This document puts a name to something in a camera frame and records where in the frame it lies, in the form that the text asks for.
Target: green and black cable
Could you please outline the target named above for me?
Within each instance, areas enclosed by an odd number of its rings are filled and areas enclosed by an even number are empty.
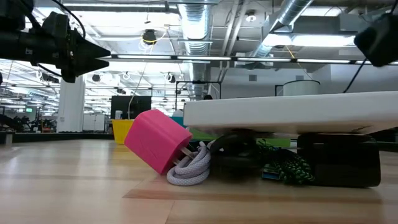
[[[297,153],[270,146],[264,139],[258,142],[258,146],[261,162],[275,168],[279,179],[285,184],[307,184],[314,181],[310,165]]]

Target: yellow bin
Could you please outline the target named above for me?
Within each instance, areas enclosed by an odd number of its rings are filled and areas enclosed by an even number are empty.
[[[124,139],[126,138],[133,122],[134,120],[112,120],[113,136],[116,144],[124,144]]]

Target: black screen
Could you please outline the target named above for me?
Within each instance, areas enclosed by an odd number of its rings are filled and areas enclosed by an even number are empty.
[[[122,119],[128,119],[129,102],[132,96],[112,96],[111,119],[114,119],[115,111],[122,111]],[[150,110],[151,96],[135,96],[130,104],[130,119],[135,119],[140,113]]]

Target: pink cube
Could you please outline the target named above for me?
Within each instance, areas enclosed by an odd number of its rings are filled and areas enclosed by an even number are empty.
[[[192,134],[159,110],[141,113],[134,120],[124,144],[156,172],[165,174],[182,154]]]

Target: white board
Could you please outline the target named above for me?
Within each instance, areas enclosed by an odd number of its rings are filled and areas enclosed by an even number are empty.
[[[398,91],[191,101],[184,125],[211,134],[367,134],[398,126]]]

